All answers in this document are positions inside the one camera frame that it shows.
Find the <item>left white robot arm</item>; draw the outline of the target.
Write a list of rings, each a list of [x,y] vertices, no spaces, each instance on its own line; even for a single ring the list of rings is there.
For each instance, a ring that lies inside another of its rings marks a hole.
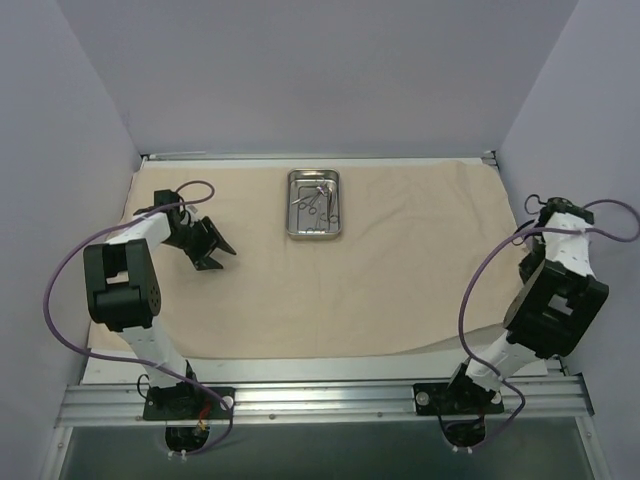
[[[153,204],[134,213],[124,231],[83,250],[88,311],[92,321],[125,340],[149,380],[150,400],[179,419],[194,417],[205,396],[189,361],[164,331],[161,288],[152,252],[160,245],[182,251],[198,272],[221,270],[212,255],[236,251],[213,221],[201,217],[182,187],[154,192]]]

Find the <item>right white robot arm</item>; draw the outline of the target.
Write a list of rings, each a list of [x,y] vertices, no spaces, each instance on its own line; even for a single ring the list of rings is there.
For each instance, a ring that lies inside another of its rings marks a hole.
[[[519,264],[523,285],[505,314],[504,333],[458,367],[443,390],[450,409],[485,406],[504,379],[575,349],[609,296],[590,264],[586,230],[593,225],[588,209],[562,197],[547,200]]]

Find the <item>metal instrument tray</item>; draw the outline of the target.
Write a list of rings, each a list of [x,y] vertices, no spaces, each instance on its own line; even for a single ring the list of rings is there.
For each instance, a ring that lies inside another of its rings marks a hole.
[[[287,174],[286,232],[294,240],[333,240],[342,231],[340,174],[294,169]]]

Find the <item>beige cloth surgical wrap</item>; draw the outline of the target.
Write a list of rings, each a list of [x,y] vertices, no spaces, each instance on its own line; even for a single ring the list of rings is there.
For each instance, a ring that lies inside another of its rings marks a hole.
[[[175,348],[202,359],[372,356],[475,345],[500,334],[520,289],[523,249],[495,252],[516,222],[498,174],[485,165],[345,167],[342,231],[294,240],[285,229],[287,170],[146,166],[125,211],[160,189],[202,198],[236,255],[198,272],[158,247],[160,321]]]

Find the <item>steel hemostat forceps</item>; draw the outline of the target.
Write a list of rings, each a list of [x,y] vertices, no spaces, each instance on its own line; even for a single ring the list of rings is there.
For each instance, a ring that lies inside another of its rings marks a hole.
[[[299,210],[308,210],[311,214],[317,211],[315,203],[324,196],[324,189],[321,186],[312,188],[308,193],[302,197],[293,200],[291,204],[296,206]]]

